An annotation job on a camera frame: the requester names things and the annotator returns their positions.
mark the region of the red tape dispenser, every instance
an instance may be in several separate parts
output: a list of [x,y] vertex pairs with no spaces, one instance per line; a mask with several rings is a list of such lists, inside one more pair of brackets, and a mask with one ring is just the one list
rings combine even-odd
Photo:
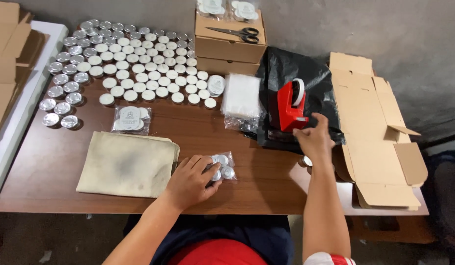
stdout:
[[302,79],[295,78],[278,90],[278,116],[280,129],[283,132],[292,132],[294,128],[302,129],[309,121],[303,116],[306,92]]

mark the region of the gray wall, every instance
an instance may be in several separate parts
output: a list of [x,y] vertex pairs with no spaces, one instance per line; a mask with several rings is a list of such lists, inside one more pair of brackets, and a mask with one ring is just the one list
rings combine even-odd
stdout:
[[[195,0],[18,0],[69,29],[90,18],[193,32]],[[373,60],[422,142],[455,134],[455,0],[262,0],[268,42]]]

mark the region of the forearm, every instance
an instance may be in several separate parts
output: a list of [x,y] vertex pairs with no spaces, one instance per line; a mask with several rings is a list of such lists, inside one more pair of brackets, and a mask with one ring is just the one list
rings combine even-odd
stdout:
[[147,265],[180,213],[181,211],[172,207],[162,195],[144,211],[137,225],[103,264]]
[[321,251],[350,257],[350,237],[330,160],[313,166],[303,219],[303,261]]

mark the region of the white sleeve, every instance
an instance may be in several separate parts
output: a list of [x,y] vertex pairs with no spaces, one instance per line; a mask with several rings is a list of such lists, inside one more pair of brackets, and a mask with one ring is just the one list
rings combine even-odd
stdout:
[[355,262],[341,255],[331,255],[325,252],[317,252],[309,256],[304,265],[356,265]]

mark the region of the cardboard box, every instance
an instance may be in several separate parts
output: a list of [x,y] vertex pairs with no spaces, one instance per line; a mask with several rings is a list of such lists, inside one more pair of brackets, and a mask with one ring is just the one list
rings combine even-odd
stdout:
[[255,75],[260,67],[260,64],[243,63],[229,60],[220,60],[204,57],[196,57],[198,70],[206,71],[210,74],[228,75],[237,73],[243,75]]
[[[240,21],[217,21],[212,18],[196,14],[195,22],[195,54],[197,57],[231,60],[237,62],[259,63],[266,49],[266,33],[263,18],[262,23],[248,24]],[[259,44],[244,42],[239,36],[217,32],[206,27],[231,29],[240,31],[245,27],[253,27],[260,32],[257,36]]]
[[[21,57],[23,47],[31,33],[29,22],[32,15],[19,9],[17,3],[0,2],[0,126],[6,118],[10,105],[17,98],[17,81],[24,86],[24,78],[30,75],[30,69],[36,61],[36,53],[41,51],[43,45],[32,42],[31,49],[26,56]],[[34,34],[34,40],[41,40],[39,33]]]
[[396,98],[372,60],[331,52],[329,68],[346,145],[334,148],[333,162],[342,179],[353,182],[361,207],[421,204],[412,188],[427,178],[427,169],[406,128]]

